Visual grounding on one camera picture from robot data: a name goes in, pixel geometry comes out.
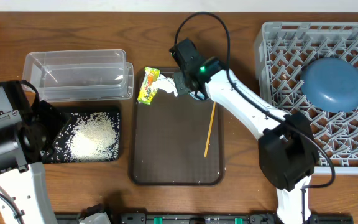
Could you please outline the light blue small bowl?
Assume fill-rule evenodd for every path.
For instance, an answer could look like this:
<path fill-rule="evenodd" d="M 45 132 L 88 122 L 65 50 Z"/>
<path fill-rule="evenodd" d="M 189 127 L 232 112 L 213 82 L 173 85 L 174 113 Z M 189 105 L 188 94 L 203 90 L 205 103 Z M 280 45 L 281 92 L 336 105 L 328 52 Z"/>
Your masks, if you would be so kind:
<path fill-rule="evenodd" d="M 202 94 L 202 92 L 200 92 L 200 91 L 192 91 L 192 92 L 189 93 L 189 95 L 190 95 L 192 98 L 194 98 L 194 99 L 196 99 L 196 100 L 200 100 L 200 101 L 204 101 L 204 100 L 208 100 L 208 99 L 209 99 L 208 96 Z"/>

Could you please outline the dark blue bowl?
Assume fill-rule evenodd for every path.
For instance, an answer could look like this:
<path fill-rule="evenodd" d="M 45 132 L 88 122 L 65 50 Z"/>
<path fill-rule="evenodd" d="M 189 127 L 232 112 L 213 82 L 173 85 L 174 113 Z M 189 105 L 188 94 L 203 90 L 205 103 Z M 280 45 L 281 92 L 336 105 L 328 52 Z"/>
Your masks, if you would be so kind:
<path fill-rule="evenodd" d="M 358 69 L 338 58 L 322 58 L 306 66 L 301 90 L 315 107 L 338 113 L 358 107 Z"/>

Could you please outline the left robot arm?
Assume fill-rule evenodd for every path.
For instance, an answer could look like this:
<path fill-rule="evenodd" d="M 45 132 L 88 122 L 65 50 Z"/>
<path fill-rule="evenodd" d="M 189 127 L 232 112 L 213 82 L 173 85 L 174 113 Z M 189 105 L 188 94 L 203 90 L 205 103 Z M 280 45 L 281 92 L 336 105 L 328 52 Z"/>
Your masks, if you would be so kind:
<path fill-rule="evenodd" d="M 38 96 L 26 80 L 0 82 L 0 214 L 5 223 L 56 223 L 44 162 L 69 116 Z"/>

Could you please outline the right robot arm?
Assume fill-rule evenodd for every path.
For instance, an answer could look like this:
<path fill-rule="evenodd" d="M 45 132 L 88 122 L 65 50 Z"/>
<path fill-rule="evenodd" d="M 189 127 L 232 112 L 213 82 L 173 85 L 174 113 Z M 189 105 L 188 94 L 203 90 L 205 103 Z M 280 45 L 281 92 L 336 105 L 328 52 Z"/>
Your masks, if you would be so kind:
<path fill-rule="evenodd" d="M 223 106 L 258 141 L 260 170 L 277 190 L 279 219 L 305 223 L 311 215 L 306 186 L 319 159 L 306 116 L 268 104 L 215 57 L 174 56 L 174 60 L 180 68 L 174 76 L 180 94 L 201 93 Z"/>

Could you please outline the grey dishwasher rack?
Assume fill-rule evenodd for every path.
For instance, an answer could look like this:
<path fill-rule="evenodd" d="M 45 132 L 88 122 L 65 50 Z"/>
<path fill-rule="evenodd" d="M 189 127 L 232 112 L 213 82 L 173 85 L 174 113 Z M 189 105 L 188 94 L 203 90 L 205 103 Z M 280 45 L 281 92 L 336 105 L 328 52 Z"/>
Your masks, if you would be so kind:
<path fill-rule="evenodd" d="M 358 23 L 266 22 L 254 42 L 261 97 L 289 113 L 302 112 L 338 175 L 358 175 L 358 108 L 330 113 L 306 99 L 300 75 L 322 58 L 339 58 L 358 69 Z"/>

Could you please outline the crumpled white tissue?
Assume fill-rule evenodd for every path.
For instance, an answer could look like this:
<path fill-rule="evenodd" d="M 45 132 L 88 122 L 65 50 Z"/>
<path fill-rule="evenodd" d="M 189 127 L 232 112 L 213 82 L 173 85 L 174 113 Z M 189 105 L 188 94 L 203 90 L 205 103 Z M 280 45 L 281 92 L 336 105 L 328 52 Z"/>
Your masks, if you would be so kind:
<path fill-rule="evenodd" d="M 156 81 L 152 83 L 151 88 L 154 90 L 164 90 L 166 93 L 173 93 L 175 97 L 178 96 L 177 88 L 173 79 L 165 77 L 162 74 L 160 74 Z"/>

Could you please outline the yellow green snack wrapper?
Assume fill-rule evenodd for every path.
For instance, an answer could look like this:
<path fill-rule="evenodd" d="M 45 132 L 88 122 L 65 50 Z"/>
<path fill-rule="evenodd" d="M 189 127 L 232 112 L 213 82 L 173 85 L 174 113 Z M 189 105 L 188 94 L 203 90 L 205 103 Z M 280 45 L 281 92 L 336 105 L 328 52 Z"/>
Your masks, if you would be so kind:
<path fill-rule="evenodd" d="M 157 89 L 152 88 L 152 84 L 160 76 L 160 70 L 157 68 L 145 67 L 145 75 L 142 81 L 137 101 L 142 104 L 150 105 L 153 97 L 157 93 Z"/>

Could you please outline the brown serving tray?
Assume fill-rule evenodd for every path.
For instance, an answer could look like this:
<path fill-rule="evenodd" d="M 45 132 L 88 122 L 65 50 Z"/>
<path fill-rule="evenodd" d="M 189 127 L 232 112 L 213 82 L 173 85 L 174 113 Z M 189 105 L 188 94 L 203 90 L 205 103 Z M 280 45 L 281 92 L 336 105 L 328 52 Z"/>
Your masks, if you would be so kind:
<path fill-rule="evenodd" d="M 137 185 L 204 185 L 224 177 L 218 106 L 208 156 L 204 149 L 213 102 L 158 90 L 150 105 L 136 103 L 129 177 Z"/>

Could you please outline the wooden chopstick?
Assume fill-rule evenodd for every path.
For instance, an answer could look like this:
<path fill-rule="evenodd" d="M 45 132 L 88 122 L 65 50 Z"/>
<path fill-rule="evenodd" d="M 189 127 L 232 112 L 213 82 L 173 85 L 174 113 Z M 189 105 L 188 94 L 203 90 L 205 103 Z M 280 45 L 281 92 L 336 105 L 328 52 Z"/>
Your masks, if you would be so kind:
<path fill-rule="evenodd" d="M 212 131 L 212 128 L 213 128 L 213 121 L 214 121 L 215 111 L 216 111 L 216 102 L 214 101 L 213 102 L 213 107 L 212 107 L 212 110 L 211 110 L 211 117 L 210 117 L 210 120 L 209 120 L 208 134 L 207 134 L 206 145 L 205 145 L 205 149 L 204 149 L 204 157 L 208 156 L 209 142 L 210 142 L 210 139 L 211 139 L 211 131 Z"/>

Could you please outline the clear plastic bin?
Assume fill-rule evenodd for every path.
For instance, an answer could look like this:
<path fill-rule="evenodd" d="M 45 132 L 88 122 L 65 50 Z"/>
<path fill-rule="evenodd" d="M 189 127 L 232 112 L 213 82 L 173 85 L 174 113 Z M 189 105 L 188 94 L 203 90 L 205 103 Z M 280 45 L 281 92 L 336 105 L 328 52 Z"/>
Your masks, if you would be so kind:
<path fill-rule="evenodd" d="M 22 78 L 47 102 L 128 100 L 134 92 L 134 67 L 122 49 L 32 52 Z"/>

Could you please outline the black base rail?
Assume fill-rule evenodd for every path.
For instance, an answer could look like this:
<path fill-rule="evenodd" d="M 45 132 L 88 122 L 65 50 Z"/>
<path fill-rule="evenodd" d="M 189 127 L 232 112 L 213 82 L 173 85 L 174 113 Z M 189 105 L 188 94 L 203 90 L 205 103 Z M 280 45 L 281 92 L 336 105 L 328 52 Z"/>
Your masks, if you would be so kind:
<path fill-rule="evenodd" d="M 117 220 L 121 224 L 279 224 L 272 213 L 253 215 L 147 215 L 123 213 Z M 353 224 L 353 218 L 345 215 L 311 215 L 309 224 Z"/>

